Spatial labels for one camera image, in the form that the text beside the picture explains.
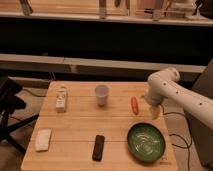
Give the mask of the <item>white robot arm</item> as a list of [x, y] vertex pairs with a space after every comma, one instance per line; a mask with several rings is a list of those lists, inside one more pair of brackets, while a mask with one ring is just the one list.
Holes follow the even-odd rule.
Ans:
[[213, 100], [180, 86], [179, 80], [180, 74], [174, 67], [150, 74], [146, 102], [151, 106], [158, 106], [165, 98], [172, 99], [213, 130]]

